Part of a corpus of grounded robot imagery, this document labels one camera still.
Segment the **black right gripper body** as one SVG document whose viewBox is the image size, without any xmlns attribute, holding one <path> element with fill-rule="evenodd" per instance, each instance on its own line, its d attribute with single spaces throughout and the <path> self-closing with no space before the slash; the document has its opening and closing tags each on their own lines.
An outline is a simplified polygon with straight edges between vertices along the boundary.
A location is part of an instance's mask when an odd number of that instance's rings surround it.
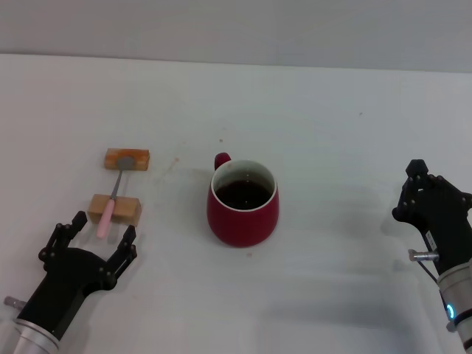
<svg viewBox="0 0 472 354">
<path fill-rule="evenodd" d="M 471 194 L 456 188 L 421 188 L 413 198 L 410 224 L 421 233 L 429 251 L 439 259 L 439 275 L 471 259 Z"/>
</svg>

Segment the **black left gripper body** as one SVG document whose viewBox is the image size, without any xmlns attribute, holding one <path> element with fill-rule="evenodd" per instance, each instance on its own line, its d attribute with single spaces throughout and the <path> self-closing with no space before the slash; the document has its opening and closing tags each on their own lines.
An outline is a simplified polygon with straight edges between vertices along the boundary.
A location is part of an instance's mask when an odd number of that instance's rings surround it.
<svg viewBox="0 0 472 354">
<path fill-rule="evenodd" d="M 105 261 L 89 251 L 53 251 L 44 262 L 46 276 L 17 319 L 61 338 L 87 296 L 108 288 Z"/>
</svg>

